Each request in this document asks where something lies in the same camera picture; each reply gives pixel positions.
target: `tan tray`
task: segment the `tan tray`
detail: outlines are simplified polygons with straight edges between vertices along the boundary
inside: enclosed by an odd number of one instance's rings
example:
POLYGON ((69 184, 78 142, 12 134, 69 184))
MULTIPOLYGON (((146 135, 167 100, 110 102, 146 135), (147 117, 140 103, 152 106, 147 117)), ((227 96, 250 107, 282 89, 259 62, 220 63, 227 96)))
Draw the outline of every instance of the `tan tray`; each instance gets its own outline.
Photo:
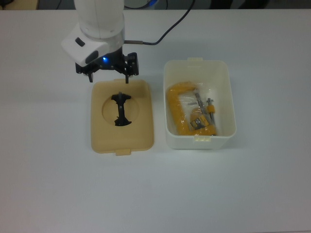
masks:
POLYGON ((148 84, 143 80, 98 82, 92 91, 91 143, 97 153, 129 155, 148 150, 154 143, 154 124, 148 84), (118 105, 112 95, 122 92, 131 96, 124 104, 125 117, 132 123, 115 126, 118 105))

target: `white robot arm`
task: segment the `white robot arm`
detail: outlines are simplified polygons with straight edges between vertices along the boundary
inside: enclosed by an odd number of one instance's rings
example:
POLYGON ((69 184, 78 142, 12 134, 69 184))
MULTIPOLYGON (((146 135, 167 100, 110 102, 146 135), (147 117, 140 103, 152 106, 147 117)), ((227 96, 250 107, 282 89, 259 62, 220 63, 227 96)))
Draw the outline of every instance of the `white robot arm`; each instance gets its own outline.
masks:
POLYGON ((62 42, 76 62, 77 73, 93 81, 99 69, 116 70, 128 77, 138 75, 137 54, 124 56, 124 0, 74 0, 79 23, 62 42))

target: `white plastic bin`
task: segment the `white plastic bin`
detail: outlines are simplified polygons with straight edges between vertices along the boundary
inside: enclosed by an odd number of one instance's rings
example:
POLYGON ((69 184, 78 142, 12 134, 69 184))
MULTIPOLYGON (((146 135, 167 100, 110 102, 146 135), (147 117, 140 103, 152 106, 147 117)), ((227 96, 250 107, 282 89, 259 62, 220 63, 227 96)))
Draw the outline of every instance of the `white plastic bin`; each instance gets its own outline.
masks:
POLYGON ((227 65, 222 61, 203 61, 189 58, 187 61, 169 61, 164 68, 164 103, 167 144, 173 149, 219 149, 236 132, 232 92, 227 65), (217 136, 178 135, 166 100, 168 88, 179 82, 203 83, 206 96, 215 106, 217 136))

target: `black cable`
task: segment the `black cable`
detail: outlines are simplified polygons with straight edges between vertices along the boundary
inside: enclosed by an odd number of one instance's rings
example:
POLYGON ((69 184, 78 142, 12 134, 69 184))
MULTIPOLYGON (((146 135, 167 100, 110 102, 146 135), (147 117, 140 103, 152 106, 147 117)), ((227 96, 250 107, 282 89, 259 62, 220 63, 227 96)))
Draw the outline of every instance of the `black cable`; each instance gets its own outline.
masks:
POLYGON ((171 27, 163 34, 163 36, 161 36, 161 38, 160 38, 158 41, 156 41, 156 42, 144 42, 144 41, 143 41, 142 44, 143 44, 143 45, 157 45, 158 43, 160 43, 160 42, 163 40, 163 38, 187 16, 187 14, 188 14, 188 13, 191 11, 191 9, 193 8, 194 4, 195 4, 195 0, 192 0, 192 3, 191 3, 191 5, 190 5, 189 9, 186 11, 186 13, 185 13, 173 26, 171 26, 171 27))
POLYGON ((61 3, 62 3, 62 0, 59 0, 59 3, 58 3, 58 5, 57 5, 56 10, 58 10, 58 8, 59 8, 59 6, 60 6, 61 3))

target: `table surface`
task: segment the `table surface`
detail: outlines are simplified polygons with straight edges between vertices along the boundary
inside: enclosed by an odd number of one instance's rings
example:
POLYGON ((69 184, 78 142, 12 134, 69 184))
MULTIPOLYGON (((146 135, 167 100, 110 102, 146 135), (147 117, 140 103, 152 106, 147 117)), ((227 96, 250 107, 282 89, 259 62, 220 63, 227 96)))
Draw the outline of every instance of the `table surface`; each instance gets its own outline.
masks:
MULTIPOLYGON (((183 13, 126 11, 126 39, 155 41, 183 13)), ((76 12, 0 22, 0 232, 311 230, 311 10, 194 10, 159 45, 125 45, 155 125, 154 146, 125 157, 91 149, 93 84, 60 47, 76 12), (228 65, 237 133, 221 150, 166 144, 163 68, 188 57, 228 65)))

